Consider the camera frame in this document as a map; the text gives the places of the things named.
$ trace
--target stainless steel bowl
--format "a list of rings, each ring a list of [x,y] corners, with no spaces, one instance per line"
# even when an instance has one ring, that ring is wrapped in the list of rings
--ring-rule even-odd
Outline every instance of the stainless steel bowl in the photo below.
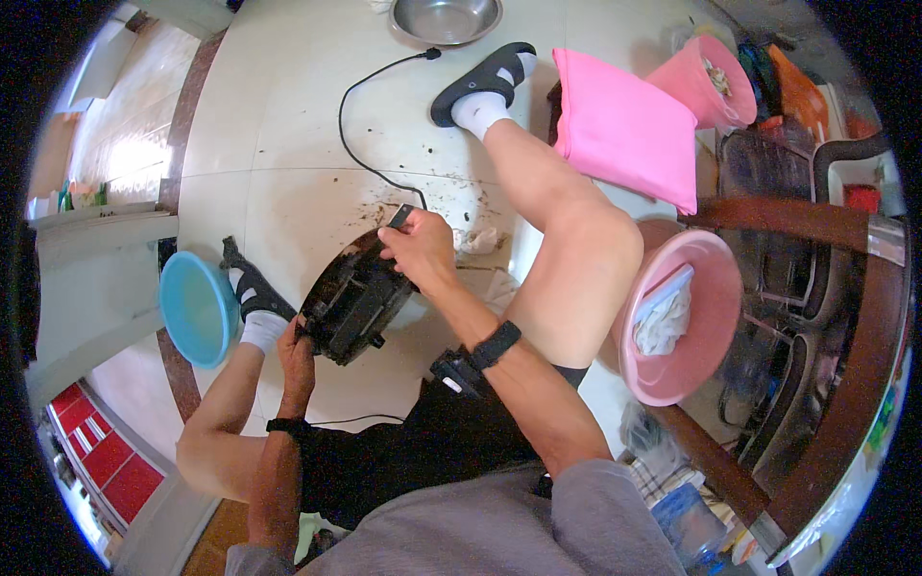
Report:
[[[436,46],[473,42],[502,19],[501,0],[394,0],[390,21],[413,40]]]

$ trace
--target black power cord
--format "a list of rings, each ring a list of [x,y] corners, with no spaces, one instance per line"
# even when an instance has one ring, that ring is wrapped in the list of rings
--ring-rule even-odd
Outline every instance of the black power cord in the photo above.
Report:
[[[362,162],[361,160],[357,159],[357,158],[355,157],[355,154],[352,154],[352,150],[350,150],[350,149],[349,149],[349,145],[346,144],[346,137],[343,136],[343,106],[346,105],[346,97],[349,95],[349,93],[352,91],[353,88],[357,87],[359,84],[361,84],[361,83],[364,82],[365,80],[368,80],[368,79],[370,79],[370,78],[374,78],[375,76],[378,76],[378,75],[381,74],[384,70],[387,70],[388,68],[391,68],[391,67],[396,66],[396,65],[398,65],[398,64],[402,64],[402,63],[407,62],[407,61],[409,61],[409,60],[418,60],[418,59],[420,59],[420,58],[425,58],[426,60],[435,60],[436,58],[438,58],[438,57],[441,56],[441,55],[442,55],[442,51],[440,51],[438,48],[430,48],[430,49],[427,50],[426,52],[414,54],[414,55],[408,56],[408,57],[406,57],[406,58],[401,58],[400,60],[397,60],[396,62],[392,62],[391,64],[385,66],[384,68],[381,68],[380,70],[378,70],[378,71],[376,71],[376,72],[372,72],[371,74],[369,74],[368,76],[366,76],[366,77],[364,77],[363,79],[359,80],[358,82],[356,82],[355,84],[353,84],[352,86],[350,86],[349,89],[346,90],[346,93],[343,94],[343,100],[339,103],[339,115],[338,115],[338,117],[337,117],[337,119],[338,119],[338,121],[339,121],[339,140],[343,143],[343,148],[346,149],[346,152],[349,153],[349,155],[352,157],[352,159],[355,160],[356,163],[357,163],[359,166],[362,166],[365,170],[371,172],[372,174],[376,174],[376,175],[378,176],[378,178],[381,178],[382,180],[384,180],[384,181],[387,182],[388,184],[394,186],[395,188],[399,188],[399,189],[401,189],[401,190],[409,190],[410,192],[416,193],[416,194],[420,197],[420,204],[422,204],[422,209],[423,209],[423,210],[428,210],[429,208],[426,206],[426,197],[422,194],[422,190],[420,190],[419,188],[414,188],[413,186],[404,186],[403,184],[398,184],[398,183],[392,181],[392,180],[389,179],[387,176],[384,176],[384,175],[383,175],[381,172],[379,172],[378,170],[375,170],[374,168],[372,168],[372,167],[369,166],[368,164],[366,164],[366,163]]]
[[[364,420],[365,418],[393,418],[394,420],[404,421],[403,418],[397,416],[390,416],[389,414],[368,414],[366,416],[359,416],[357,418],[350,418],[348,420],[330,420],[328,422],[308,422],[311,426],[320,426],[321,424],[345,424],[346,422],[355,422],[356,420]]]

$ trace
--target blue plastic basin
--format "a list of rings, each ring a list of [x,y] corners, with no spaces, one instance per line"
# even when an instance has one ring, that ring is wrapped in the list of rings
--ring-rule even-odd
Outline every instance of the blue plastic basin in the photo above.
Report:
[[[240,318],[227,274],[190,252],[177,252],[163,266],[160,311],[173,344],[201,368],[221,363]]]

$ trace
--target pink bucket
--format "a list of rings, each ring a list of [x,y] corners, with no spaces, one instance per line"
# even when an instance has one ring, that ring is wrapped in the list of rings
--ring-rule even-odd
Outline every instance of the pink bucket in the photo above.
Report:
[[[736,257],[718,236],[704,230],[675,234],[641,222],[644,260],[631,292],[611,326],[618,350],[615,368],[638,400],[651,406],[675,404],[698,389],[723,361],[739,320],[742,278]],[[644,295],[672,272],[690,264],[691,318],[688,332],[665,356],[642,356],[633,341],[634,317]]]
[[[727,74],[729,98],[711,84],[702,56]],[[755,121],[755,95],[746,71],[723,42],[712,36],[697,36],[685,42],[645,80],[685,104],[698,118],[699,130],[715,126],[745,128]]]

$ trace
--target black wristband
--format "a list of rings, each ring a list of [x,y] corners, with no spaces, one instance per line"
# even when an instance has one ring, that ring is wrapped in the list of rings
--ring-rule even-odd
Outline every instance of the black wristband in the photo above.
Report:
[[[299,446],[304,444],[310,429],[304,418],[272,418],[266,423],[266,432],[288,432]]]
[[[522,332],[519,331],[518,326],[507,320],[489,338],[474,347],[470,353],[471,362],[477,370],[481,371],[490,366],[496,366],[506,350],[513,347],[521,337]]]

